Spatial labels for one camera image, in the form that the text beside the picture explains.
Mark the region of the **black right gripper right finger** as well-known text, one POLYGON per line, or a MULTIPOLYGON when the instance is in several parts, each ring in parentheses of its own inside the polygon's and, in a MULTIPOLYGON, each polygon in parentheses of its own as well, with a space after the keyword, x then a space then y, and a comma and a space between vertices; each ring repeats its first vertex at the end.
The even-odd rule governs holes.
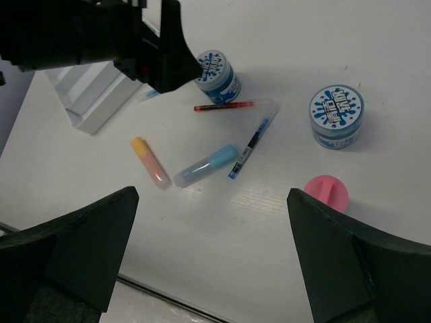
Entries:
POLYGON ((287 197, 315 322, 429 322, 430 247, 362 223, 304 191, 287 197))

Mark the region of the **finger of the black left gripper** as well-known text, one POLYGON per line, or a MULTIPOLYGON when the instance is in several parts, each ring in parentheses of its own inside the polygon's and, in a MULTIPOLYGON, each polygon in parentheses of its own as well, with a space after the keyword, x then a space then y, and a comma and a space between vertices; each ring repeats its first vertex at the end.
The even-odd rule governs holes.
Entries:
POLYGON ((149 84, 161 94, 173 92, 202 74, 183 34, 179 1, 162 2, 160 37, 149 70, 149 84))

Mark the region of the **blue slime jar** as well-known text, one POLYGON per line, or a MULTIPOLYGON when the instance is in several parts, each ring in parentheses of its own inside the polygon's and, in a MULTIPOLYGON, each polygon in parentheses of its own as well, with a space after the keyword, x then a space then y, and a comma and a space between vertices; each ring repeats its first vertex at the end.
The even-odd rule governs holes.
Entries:
POLYGON ((320 89, 308 113, 313 137, 327 149, 350 146, 359 135, 365 103, 358 90, 342 84, 320 89))
POLYGON ((197 87, 214 104, 233 101, 241 90, 241 82, 226 56, 218 50, 207 50, 197 57, 202 74, 195 79, 197 87))

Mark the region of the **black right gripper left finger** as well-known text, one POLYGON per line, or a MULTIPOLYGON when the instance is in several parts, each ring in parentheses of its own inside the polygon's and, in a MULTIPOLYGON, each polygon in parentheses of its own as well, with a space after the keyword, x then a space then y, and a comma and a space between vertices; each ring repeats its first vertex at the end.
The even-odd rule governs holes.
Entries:
POLYGON ((106 312, 139 195, 91 205, 1 236, 2 322, 98 322, 106 312))

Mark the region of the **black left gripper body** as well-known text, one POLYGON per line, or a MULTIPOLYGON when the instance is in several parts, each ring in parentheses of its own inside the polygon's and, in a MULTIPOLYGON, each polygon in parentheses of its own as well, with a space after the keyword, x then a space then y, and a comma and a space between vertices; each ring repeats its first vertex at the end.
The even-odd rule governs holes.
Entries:
POLYGON ((1 59, 21 72, 112 61, 150 81, 157 43, 142 17, 146 1, 2 1, 1 59))

